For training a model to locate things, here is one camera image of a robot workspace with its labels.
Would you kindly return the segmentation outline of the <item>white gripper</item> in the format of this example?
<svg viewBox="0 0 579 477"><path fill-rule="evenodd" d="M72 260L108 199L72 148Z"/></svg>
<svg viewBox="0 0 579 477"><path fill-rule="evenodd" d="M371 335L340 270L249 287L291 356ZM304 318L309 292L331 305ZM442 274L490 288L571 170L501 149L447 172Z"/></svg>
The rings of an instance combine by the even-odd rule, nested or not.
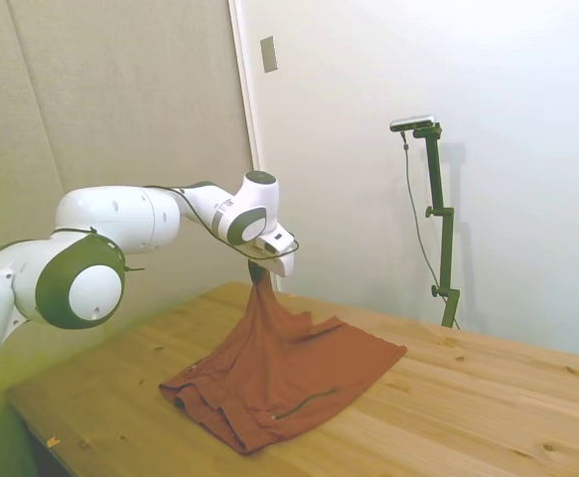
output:
<svg viewBox="0 0 579 477"><path fill-rule="evenodd" d="M251 260L248 263L250 279L260 283L266 276L266 270L280 277L287 277L294 270L295 249L284 252L269 252L263 249L248 249L246 254Z"/></svg>

